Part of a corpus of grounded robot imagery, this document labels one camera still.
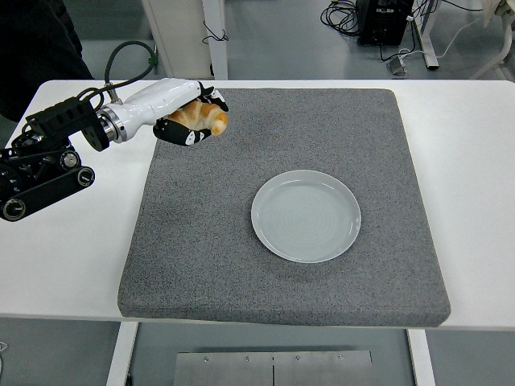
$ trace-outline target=robotic hand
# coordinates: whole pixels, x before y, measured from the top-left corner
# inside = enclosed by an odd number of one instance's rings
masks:
[[[172,121],[169,114],[196,99],[228,111],[223,97],[213,87],[195,80],[163,79],[122,102],[107,91],[112,103],[94,109],[89,99],[69,98],[27,117],[22,134],[10,149],[0,150],[0,217],[18,221],[91,186],[92,168],[82,166],[68,137],[82,131],[98,151],[110,142],[129,141],[144,125],[154,126],[157,138],[189,146],[209,136],[208,129],[193,132]]]

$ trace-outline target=gray mat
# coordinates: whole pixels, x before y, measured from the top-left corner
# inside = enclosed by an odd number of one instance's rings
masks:
[[[229,127],[158,142],[123,272],[126,317],[438,326],[447,293],[392,92],[226,89]],[[354,245],[304,265],[270,252],[250,208],[275,175],[318,170],[360,204]]]

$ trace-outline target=person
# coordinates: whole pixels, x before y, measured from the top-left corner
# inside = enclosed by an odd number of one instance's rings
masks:
[[[20,121],[48,80],[91,80],[62,0],[17,0],[0,7],[0,114]]]

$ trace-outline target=bread roll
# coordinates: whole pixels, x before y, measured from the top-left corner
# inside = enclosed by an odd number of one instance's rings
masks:
[[[209,129],[212,135],[222,134],[227,127],[227,114],[220,106],[197,100],[174,111],[168,116],[168,119],[180,123],[190,130]]]

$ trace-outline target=black box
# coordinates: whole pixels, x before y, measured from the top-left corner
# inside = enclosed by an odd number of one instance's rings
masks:
[[[414,0],[356,0],[358,44],[398,46]]]

